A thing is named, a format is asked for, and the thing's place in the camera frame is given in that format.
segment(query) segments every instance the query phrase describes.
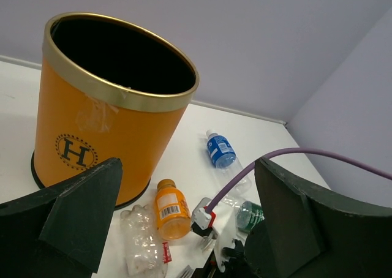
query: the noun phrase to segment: orange trash can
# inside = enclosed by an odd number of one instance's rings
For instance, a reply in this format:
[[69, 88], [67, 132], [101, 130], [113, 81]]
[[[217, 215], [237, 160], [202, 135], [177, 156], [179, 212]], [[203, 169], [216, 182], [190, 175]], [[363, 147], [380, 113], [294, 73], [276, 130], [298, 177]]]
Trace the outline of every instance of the orange trash can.
[[116, 208], [135, 201], [198, 86], [191, 61], [163, 38], [94, 13], [45, 26], [31, 168], [40, 187], [119, 157]]

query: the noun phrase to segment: table surface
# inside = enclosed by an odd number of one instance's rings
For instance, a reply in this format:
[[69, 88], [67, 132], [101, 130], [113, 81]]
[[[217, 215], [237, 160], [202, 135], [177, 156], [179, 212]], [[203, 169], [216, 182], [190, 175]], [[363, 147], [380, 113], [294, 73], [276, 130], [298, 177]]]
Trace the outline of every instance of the table surface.
[[[34, 149], [39, 80], [39, 70], [0, 62], [0, 203], [38, 189], [31, 176], [30, 160]], [[137, 204], [151, 203], [157, 183], [164, 178], [176, 182], [191, 210], [203, 197], [211, 198], [216, 194], [220, 185], [206, 153], [207, 129], [215, 129], [226, 136], [243, 165], [267, 152], [298, 146], [281, 124], [191, 104], [171, 138], [148, 190]], [[298, 176], [328, 188], [305, 155], [285, 155], [274, 161]], [[260, 203], [254, 183], [245, 197]], [[119, 236], [121, 211], [113, 215], [99, 273], [93, 274], [95, 278], [127, 277]], [[195, 240], [193, 234], [188, 234], [170, 242], [173, 261], [168, 264], [168, 278], [176, 277], [186, 265], [203, 264], [203, 257], [195, 257], [189, 250]]]

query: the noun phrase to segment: circular emblem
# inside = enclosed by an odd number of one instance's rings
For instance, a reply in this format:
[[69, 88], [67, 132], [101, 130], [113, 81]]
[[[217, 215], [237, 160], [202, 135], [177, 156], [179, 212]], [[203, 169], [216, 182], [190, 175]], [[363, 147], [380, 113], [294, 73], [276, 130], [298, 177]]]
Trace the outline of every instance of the circular emblem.
[[83, 139], [70, 134], [60, 134], [56, 138], [56, 152], [68, 167], [87, 170], [98, 163], [96, 150]]

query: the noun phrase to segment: blue bottle label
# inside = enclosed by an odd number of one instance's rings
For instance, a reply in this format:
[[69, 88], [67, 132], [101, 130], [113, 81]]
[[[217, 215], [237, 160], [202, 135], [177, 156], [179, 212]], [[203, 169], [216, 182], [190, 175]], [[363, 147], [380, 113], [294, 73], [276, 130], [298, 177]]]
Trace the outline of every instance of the blue bottle label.
[[227, 141], [227, 139], [222, 135], [217, 135], [215, 137], [212, 137], [210, 140], [208, 140], [207, 150], [209, 153], [209, 157], [211, 158], [211, 161], [213, 162], [214, 166], [216, 166], [216, 161], [224, 154], [235, 155], [232, 146]]

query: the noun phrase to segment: gray wall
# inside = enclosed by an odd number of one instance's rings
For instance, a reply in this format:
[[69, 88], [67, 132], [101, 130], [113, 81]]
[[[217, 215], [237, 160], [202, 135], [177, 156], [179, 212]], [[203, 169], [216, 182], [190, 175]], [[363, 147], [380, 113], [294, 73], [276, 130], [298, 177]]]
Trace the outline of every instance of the gray wall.
[[[301, 146], [327, 149], [392, 173], [392, 9], [288, 125]], [[392, 207], [392, 182], [312, 156], [329, 186]]]
[[40, 62], [45, 22], [75, 10], [144, 26], [182, 48], [196, 99], [289, 120], [392, 0], [0, 0], [0, 54]]

